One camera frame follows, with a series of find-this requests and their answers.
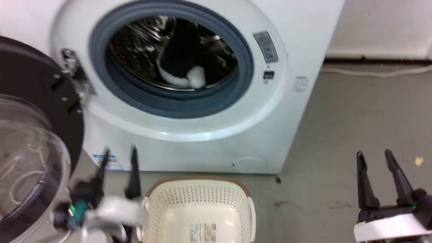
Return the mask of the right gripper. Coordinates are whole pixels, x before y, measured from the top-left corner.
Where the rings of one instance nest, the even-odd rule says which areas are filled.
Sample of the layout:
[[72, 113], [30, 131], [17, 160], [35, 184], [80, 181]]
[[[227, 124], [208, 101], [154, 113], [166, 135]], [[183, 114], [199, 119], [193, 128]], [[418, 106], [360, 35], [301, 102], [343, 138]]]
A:
[[[423, 189], [413, 191], [404, 171], [390, 149], [384, 151], [387, 167], [393, 175], [398, 206], [414, 206], [411, 213], [361, 222], [354, 226], [357, 243], [432, 243], [432, 195]], [[379, 209], [362, 151], [356, 154], [358, 207]]]

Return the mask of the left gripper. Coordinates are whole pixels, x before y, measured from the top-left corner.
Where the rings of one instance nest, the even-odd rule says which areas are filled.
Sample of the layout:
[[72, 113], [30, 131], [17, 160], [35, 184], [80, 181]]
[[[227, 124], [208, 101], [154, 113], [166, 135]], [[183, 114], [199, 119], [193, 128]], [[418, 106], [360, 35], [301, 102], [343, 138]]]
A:
[[110, 149], [106, 147], [99, 169], [90, 181], [79, 181], [70, 192], [70, 201], [57, 204], [53, 210], [53, 225], [56, 229], [75, 231], [92, 219], [118, 223], [121, 226], [145, 225], [146, 212], [135, 200], [141, 196], [138, 150], [131, 150], [131, 173], [125, 196], [105, 196], [103, 183], [109, 162]]

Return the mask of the black and white plush toy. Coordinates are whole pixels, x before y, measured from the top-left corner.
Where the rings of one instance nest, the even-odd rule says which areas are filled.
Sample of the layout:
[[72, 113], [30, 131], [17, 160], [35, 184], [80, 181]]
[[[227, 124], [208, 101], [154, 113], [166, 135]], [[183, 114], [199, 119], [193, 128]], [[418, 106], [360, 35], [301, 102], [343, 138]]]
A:
[[156, 64], [161, 78], [169, 85], [200, 90], [232, 74], [238, 60], [220, 34], [176, 18], [174, 33], [161, 47]]

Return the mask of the cream plastic laundry basket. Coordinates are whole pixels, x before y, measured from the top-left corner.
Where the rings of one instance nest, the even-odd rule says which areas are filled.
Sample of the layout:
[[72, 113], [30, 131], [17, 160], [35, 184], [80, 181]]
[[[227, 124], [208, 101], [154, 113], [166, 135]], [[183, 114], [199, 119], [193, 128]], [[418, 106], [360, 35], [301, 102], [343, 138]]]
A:
[[232, 178], [163, 179], [147, 191], [141, 206], [148, 220], [136, 228], [139, 243], [191, 243], [191, 223], [215, 223], [216, 243], [255, 243], [253, 199], [247, 187]]

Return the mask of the white front-load washing machine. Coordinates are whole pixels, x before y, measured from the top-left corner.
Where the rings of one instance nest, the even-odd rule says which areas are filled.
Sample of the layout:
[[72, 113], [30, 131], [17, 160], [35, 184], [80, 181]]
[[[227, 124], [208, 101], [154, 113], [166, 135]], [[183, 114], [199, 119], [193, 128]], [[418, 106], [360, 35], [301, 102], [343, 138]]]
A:
[[[183, 0], [210, 9], [245, 37], [253, 78], [233, 106], [214, 115], [174, 119], [136, 109], [110, 92], [96, 73], [89, 42], [111, 10], [137, 0], [0, 0], [0, 36], [25, 43], [63, 70], [62, 48], [78, 55], [95, 94], [82, 104], [82, 153], [91, 161], [106, 147], [124, 171], [135, 145], [148, 172], [278, 174], [309, 101], [346, 0]], [[253, 37], [267, 31], [279, 61], [266, 63]], [[275, 71], [274, 79], [263, 79]], [[267, 167], [233, 168], [241, 157]]]

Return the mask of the blue energy label sticker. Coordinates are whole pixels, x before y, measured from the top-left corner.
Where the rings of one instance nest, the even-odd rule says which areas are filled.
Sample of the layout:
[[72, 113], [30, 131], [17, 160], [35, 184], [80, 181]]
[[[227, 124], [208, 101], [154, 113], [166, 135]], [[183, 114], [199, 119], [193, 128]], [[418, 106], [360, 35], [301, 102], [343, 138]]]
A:
[[[103, 162], [104, 155], [103, 154], [93, 154], [92, 159], [97, 166], [100, 166]], [[108, 162], [105, 167], [106, 170], [109, 171], [124, 171], [123, 166], [117, 160], [117, 157], [109, 154]]]

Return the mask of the printed label sticker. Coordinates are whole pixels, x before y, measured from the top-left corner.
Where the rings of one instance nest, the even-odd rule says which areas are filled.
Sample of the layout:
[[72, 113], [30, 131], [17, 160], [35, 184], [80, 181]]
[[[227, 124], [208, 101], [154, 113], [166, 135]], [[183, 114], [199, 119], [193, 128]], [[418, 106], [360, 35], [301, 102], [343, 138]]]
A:
[[216, 231], [215, 223], [191, 223], [189, 226], [189, 242], [216, 243]]

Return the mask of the metal door hinge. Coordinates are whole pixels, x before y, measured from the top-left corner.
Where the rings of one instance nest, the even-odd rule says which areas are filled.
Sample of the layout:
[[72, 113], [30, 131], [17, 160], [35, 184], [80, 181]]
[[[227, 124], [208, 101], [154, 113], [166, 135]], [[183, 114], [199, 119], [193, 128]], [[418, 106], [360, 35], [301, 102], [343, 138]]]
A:
[[63, 73], [71, 77], [74, 88], [82, 104], [88, 103], [95, 95], [95, 90], [87, 77], [78, 55], [71, 48], [62, 48], [61, 56], [63, 60]]

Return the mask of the steel washer drum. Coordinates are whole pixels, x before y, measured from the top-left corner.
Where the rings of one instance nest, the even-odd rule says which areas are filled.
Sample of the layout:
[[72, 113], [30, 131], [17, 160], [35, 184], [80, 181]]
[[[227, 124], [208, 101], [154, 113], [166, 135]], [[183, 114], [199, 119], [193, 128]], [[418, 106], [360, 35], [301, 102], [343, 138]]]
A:
[[173, 16], [151, 16], [117, 31], [109, 42], [111, 54], [131, 75], [162, 89], [191, 92], [193, 89], [170, 84], [157, 69], [163, 47], [174, 36], [178, 21], [188, 27], [188, 41], [199, 39], [199, 63], [205, 70], [204, 88], [224, 83], [237, 69], [238, 61], [230, 46], [206, 27]]

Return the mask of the black-rimmed glass washer door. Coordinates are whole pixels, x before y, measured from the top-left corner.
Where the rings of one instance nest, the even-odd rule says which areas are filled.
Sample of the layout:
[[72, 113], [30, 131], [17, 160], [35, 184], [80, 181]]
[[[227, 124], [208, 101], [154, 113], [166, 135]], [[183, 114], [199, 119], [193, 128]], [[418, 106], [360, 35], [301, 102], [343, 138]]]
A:
[[45, 220], [83, 137], [73, 79], [43, 52], [0, 36], [0, 243], [22, 243]]

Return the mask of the round drain filter cover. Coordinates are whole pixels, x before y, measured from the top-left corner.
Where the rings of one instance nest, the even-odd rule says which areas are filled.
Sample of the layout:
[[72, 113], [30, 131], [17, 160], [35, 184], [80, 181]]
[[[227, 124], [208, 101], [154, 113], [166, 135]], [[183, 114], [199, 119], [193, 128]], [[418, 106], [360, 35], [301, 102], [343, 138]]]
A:
[[241, 157], [232, 161], [231, 167], [233, 168], [261, 168], [267, 167], [267, 163], [256, 157]]

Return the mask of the grey rubber door gasket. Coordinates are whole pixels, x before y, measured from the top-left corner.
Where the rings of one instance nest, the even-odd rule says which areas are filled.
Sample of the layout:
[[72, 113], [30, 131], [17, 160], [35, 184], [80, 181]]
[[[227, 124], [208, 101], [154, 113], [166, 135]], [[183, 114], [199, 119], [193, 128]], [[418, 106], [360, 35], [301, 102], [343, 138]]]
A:
[[[213, 88], [191, 92], [139, 83], [111, 54], [109, 42], [127, 24], [160, 15], [189, 20], [220, 34], [236, 54], [234, 74]], [[117, 98], [143, 112], [174, 119], [205, 117], [228, 109], [246, 93], [254, 71], [250, 46], [238, 28], [216, 12], [183, 0], [137, 0], [111, 10], [91, 33], [89, 55], [99, 78]]]

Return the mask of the grey warning sticker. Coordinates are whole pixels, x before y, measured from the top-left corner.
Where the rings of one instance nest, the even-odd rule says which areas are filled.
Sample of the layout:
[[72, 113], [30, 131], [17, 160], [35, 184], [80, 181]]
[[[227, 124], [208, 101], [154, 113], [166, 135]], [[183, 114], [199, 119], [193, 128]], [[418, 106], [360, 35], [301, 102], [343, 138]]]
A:
[[275, 45], [270, 37], [269, 32], [257, 32], [253, 34], [260, 50], [263, 54], [266, 63], [278, 62], [279, 57], [275, 48]]

